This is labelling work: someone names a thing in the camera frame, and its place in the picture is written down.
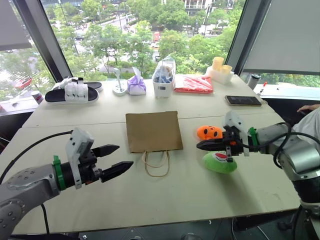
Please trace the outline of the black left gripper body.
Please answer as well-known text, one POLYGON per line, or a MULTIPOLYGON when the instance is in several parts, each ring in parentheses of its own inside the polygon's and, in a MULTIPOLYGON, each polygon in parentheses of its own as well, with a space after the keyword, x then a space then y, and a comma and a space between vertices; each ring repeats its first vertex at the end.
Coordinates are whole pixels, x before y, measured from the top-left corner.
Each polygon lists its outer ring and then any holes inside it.
POLYGON ((82 184, 89 185, 100 179, 102 170, 96 166, 97 158, 92 149, 79 157, 78 169, 82 184))

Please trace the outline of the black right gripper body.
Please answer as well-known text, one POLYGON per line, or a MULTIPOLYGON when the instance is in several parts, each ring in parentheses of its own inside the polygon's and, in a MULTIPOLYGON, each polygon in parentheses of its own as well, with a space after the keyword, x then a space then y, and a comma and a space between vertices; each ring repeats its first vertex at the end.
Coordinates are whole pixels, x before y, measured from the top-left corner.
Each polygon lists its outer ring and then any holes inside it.
POLYGON ((243 153, 244 148, 239 144, 242 142, 240 131, 235 126, 224 126, 225 131, 222 133, 222 142, 225 146, 226 161, 232 163, 233 156, 243 153))

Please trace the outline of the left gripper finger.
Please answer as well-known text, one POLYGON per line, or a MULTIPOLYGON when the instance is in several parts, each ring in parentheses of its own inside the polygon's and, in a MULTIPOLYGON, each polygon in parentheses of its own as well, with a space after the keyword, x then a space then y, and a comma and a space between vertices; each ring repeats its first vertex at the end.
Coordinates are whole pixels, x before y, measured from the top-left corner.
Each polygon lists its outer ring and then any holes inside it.
POLYGON ((110 168, 105 169, 100 174, 100 180, 102 183, 105 183, 111 179, 114 179, 123 173, 125 173, 130 167, 134 164, 133 161, 121 161, 114 165, 112 165, 110 168))
POLYGON ((105 156, 108 156, 108 155, 112 154, 113 152, 115 152, 119 148, 120 147, 118 145, 106 144, 106 145, 103 145, 103 146, 99 146, 99 147, 93 148, 92 152, 94 153, 94 155, 97 158, 102 158, 102 157, 105 157, 105 156))

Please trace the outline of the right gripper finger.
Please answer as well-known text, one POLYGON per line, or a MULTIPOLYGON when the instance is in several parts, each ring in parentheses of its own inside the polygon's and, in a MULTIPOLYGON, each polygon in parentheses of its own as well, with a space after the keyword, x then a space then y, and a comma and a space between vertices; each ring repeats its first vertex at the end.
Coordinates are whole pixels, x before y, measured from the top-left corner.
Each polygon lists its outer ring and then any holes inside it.
POLYGON ((211 152, 226 150, 226 146, 223 143, 217 143, 217 144, 213 144, 213 143, 200 144, 200 143, 198 143, 196 145, 196 147, 200 150, 211 151, 211 152))
POLYGON ((212 138, 208 140, 202 140, 196 144, 197 146, 225 146, 222 138, 212 138))

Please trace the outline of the bystander bare hand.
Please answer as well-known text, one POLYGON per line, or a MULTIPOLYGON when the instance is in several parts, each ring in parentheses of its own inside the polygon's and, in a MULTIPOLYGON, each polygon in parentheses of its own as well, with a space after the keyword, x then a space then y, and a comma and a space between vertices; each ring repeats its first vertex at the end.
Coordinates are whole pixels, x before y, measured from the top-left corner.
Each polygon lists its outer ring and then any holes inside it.
POLYGON ((300 107, 296 112, 301 113, 303 115, 307 115, 310 112, 318 109, 319 107, 320 107, 320 104, 304 105, 304 106, 300 107))

